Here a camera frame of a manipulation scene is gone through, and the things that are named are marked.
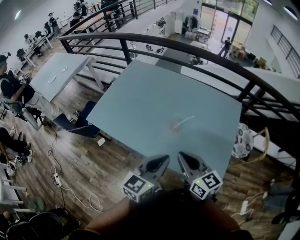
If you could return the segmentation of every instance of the black metal railing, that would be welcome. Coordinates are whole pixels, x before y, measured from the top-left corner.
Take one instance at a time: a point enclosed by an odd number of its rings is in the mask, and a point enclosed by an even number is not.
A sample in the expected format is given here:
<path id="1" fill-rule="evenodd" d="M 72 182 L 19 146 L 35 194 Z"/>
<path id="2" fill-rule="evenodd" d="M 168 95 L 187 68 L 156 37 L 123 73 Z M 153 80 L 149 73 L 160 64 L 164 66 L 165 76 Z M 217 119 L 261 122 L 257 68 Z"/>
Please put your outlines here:
<path id="1" fill-rule="evenodd" d="M 121 0 L 86 17 L 78 24 L 67 30 L 63 36 L 91 31 L 95 33 L 115 32 L 129 21 L 138 19 L 139 15 L 151 9 L 155 9 L 162 4 L 168 4 L 170 1 L 173 0 Z M 72 40 L 62 41 L 62 44 L 65 48 L 68 48 L 68 52 L 70 53 L 73 51 L 81 52 L 82 50 L 89 52 L 94 45 L 97 45 L 102 41 L 102 39 L 92 38 L 78 38 L 76 40 L 77 41 L 74 42 L 74 44 L 70 44 Z M 81 44 L 82 42 L 84 42 L 84 45 L 91 44 L 91 46 L 85 48 Z"/>
<path id="2" fill-rule="evenodd" d="M 285 59 L 288 61 L 291 69 L 296 78 L 300 78 L 300 57 L 295 51 L 289 40 L 281 33 L 281 31 L 274 25 L 271 36 L 277 42 L 282 52 L 285 55 Z"/>
<path id="3" fill-rule="evenodd" d="M 285 126 L 288 126 L 290 115 L 293 116 L 293 118 L 297 121 L 298 124 L 300 122 L 300 113 L 299 109 L 295 108 L 293 104 L 291 104 L 283 95 L 281 95 L 275 88 L 273 88 L 271 85 L 263 81 L 260 77 L 256 76 L 254 73 L 246 70 L 245 68 L 235 64 L 234 62 L 231 62 L 227 59 L 220 58 L 216 54 L 213 54 L 211 52 L 208 52 L 204 49 L 187 45 L 181 42 L 165 39 L 162 37 L 153 37 L 153 36 L 146 36 L 146 35 L 140 35 L 140 34 L 128 34 L 128 33 L 102 33 L 102 34 L 75 34 L 75 35 L 68 35 L 60 37 L 61 42 L 67 42 L 69 40 L 73 39 L 83 39 L 83 38 L 91 38 L 91 39 L 113 39 L 118 40 L 120 44 L 117 46 L 104 46 L 104 45 L 81 45 L 82 47 L 92 47 L 94 50 L 93 52 L 79 52 L 79 51 L 70 51 L 70 48 L 73 47 L 73 45 L 67 45 L 65 46 L 65 49 L 68 53 L 74 53 L 74 54 L 84 54 L 84 55 L 91 55 L 95 56 L 97 62 L 94 64 L 94 68 L 112 72 L 115 74 L 120 74 L 122 70 L 130 64 L 132 61 L 132 58 L 130 56 L 131 53 L 135 53 L 138 55 L 144 55 L 148 57 L 153 57 L 161 60 L 165 60 L 168 62 L 171 62 L 173 64 L 178 64 L 180 66 L 185 66 L 190 69 L 193 69 L 195 71 L 198 71 L 200 73 L 206 74 L 210 77 L 213 77 L 217 80 L 219 80 L 222 83 L 225 83 L 237 90 L 240 91 L 238 96 L 231 96 L 235 98 L 237 101 L 241 102 L 243 105 L 241 120 L 245 121 L 254 131 L 259 131 L 263 129 L 265 126 L 269 128 L 270 137 L 273 142 L 275 142 L 276 145 L 278 145 L 280 148 L 288 152 L 290 155 L 295 157 L 296 159 L 299 158 L 299 151 L 298 151 L 298 144 L 295 141 L 291 141 L 291 139 L 286 137 L 286 134 L 289 134 L 290 129 L 285 128 Z M 146 47 L 143 48 L 145 51 L 142 50 L 136 50 L 136 49 L 130 49 L 128 48 L 128 42 L 129 43 L 144 43 L 149 44 L 151 46 L 159 46 L 159 47 L 165 47 L 168 49 L 174 49 L 180 52 L 184 52 L 187 54 L 191 54 L 197 57 L 200 57 L 202 59 L 206 59 L 208 61 L 214 62 L 222 67 L 225 67 L 232 72 L 244 77 L 248 80 L 248 83 L 245 87 L 241 87 L 235 83 L 233 83 L 230 79 L 225 79 L 223 76 L 214 74 L 212 72 L 209 72 L 203 68 L 196 67 L 194 65 L 191 65 L 187 62 L 184 62 L 180 59 L 176 58 L 170 58 L 164 55 L 161 55 L 156 52 L 148 52 L 146 50 Z M 99 54 L 97 53 L 96 49 L 111 49 L 114 50 L 112 52 L 115 53 L 115 51 L 121 51 L 123 52 L 124 57 L 116 56 L 116 54 L 108 55 L 108 54 Z M 123 62 L 121 65 L 112 64 L 112 60 L 119 60 L 120 62 Z M 115 71 L 112 69 L 109 69 L 105 66 L 113 66 L 119 71 Z M 288 111 L 287 116 L 284 112 L 279 111 L 278 108 L 274 107 L 270 102 L 267 102 L 263 97 L 265 94 L 268 94 L 268 96 L 271 96 L 274 100 L 276 100 L 278 103 L 282 105 L 282 107 Z M 280 119 L 280 123 L 278 122 L 270 122 L 270 117 L 267 116 L 265 113 L 263 113 L 260 109 L 255 107 L 255 105 L 259 104 L 260 106 L 264 107 L 266 110 L 268 110 L 270 113 L 277 116 L 278 119 Z M 248 113 L 252 112 L 255 116 L 259 116 L 261 118 L 260 121 L 253 122 L 251 120 L 251 115 Z M 299 179 L 299 172 L 300 172 L 300 161 L 297 161 L 296 164 L 296 172 L 295 179 Z"/>

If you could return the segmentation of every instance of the ceiling light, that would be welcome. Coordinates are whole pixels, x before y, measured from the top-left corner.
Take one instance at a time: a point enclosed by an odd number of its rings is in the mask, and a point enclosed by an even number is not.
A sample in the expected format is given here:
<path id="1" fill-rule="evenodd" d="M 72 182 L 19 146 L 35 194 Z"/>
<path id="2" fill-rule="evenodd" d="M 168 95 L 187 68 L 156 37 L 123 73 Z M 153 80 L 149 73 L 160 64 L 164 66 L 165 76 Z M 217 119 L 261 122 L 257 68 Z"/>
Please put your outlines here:
<path id="1" fill-rule="evenodd" d="M 271 5 L 272 6 L 272 3 L 271 3 L 271 1 L 270 0 L 263 0 L 264 2 L 266 2 L 266 3 L 268 3 L 269 5 Z"/>
<path id="2" fill-rule="evenodd" d="M 284 10 L 291 16 L 293 19 L 298 20 L 295 11 L 291 7 L 284 7 Z"/>
<path id="3" fill-rule="evenodd" d="M 15 20 L 20 16 L 21 10 L 15 15 Z"/>

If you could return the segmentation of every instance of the blue chair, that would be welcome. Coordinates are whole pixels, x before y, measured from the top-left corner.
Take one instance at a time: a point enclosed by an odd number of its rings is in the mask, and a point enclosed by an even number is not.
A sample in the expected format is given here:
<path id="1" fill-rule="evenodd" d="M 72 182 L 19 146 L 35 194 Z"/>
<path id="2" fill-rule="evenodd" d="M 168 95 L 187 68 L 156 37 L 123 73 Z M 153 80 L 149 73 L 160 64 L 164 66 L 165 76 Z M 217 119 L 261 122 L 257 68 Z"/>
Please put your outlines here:
<path id="1" fill-rule="evenodd" d="M 84 109 L 82 110 L 82 112 L 79 114 L 78 120 L 74 125 L 70 123 L 70 121 L 63 113 L 59 115 L 57 118 L 55 118 L 53 122 L 55 122 L 58 126 L 60 126 L 61 128 L 63 128 L 64 130 L 70 133 L 75 133 L 85 137 L 97 137 L 98 135 L 101 135 L 99 133 L 100 129 L 90 124 L 86 120 L 86 118 L 88 117 L 89 113 L 92 111 L 95 105 L 96 105 L 95 102 L 89 101 L 84 107 Z"/>

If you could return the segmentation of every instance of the curved handrail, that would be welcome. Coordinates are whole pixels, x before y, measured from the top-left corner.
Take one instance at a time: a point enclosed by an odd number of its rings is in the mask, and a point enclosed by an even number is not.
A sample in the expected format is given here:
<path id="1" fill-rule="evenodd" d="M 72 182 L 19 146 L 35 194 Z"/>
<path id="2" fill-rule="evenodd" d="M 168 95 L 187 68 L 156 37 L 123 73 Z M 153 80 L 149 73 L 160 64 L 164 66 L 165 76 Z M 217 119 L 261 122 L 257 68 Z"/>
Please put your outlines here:
<path id="1" fill-rule="evenodd" d="M 79 39 L 79 38 L 96 38 L 96 39 L 115 39 L 115 40 L 127 40 L 127 41 L 136 41 L 147 44 L 159 45 L 167 48 L 171 48 L 177 51 L 189 53 L 192 55 L 199 56 L 208 61 L 214 62 L 222 67 L 225 67 L 238 75 L 249 80 L 250 83 L 253 83 L 259 86 L 262 90 L 269 93 L 277 101 L 279 101 L 295 118 L 300 122 L 300 113 L 296 108 L 275 88 L 270 84 L 265 82 L 263 79 L 255 75 L 254 73 L 246 70 L 245 68 L 237 65 L 236 63 L 229 61 L 227 59 L 221 58 L 214 53 L 206 51 L 204 49 L 187 45 L 181 42 L 177 42 L 170 39 L 165 39 L 162 37 L 146 36 L 142 34 L 133 34 L 133 33 L 86 33 L 86 34 L 73 34 L 69 36 L 62 36 L 59 40 L 70 40 L 70 39 Z"/>
<path id="2" fill-rule="evenodd" d="M 77 23 L 76 25 L 74 25 L 72 28 L 70 28 L 69 30 L 67 30 L 63 34 L 63 36 L 67 36 L 67 35 L 71 34 L 76 28 L 78 28 L 79 26 L 81 26 L 82 24 L 84 24 L 85 22 L 87 22 L 89 19 L 91 19 L 91 18 L 99 15 L 100 13 L 108 12 L 110 8 L 115 7 L 115 6 L 119 5 L 119 4 L 122 4 L 123 2 L 127 2 L 127 1 L 128 0 L 121 0 L 121 1 L 113 3 L 113 4 L 111 4 L 111 5 L 109 5 L 109 6 L 105 7 L 105 8 L 102 8 L 101 10 L 99 10 L 99 11 L 95 12 L 94 14 L 88 16 L 87 18 L 83 19 L 82 21 L 80 21 L 79 23 Z"/>

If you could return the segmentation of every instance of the light blue table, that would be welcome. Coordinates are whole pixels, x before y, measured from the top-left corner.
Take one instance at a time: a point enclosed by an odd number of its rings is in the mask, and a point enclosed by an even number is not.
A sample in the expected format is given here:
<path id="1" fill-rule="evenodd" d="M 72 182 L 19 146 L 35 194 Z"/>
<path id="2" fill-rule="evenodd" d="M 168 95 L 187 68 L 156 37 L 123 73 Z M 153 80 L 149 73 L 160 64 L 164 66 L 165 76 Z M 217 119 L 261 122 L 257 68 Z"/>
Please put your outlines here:
<path id="1" fill-rule="evenodd" d="M 145 156 L 201 156 L 223 178 L 240 120 L 241 103 L 184 75 L 133 61 L 101 97 L 87 120 Z M 172 128 L 180 121 L 190 120 Z"/>

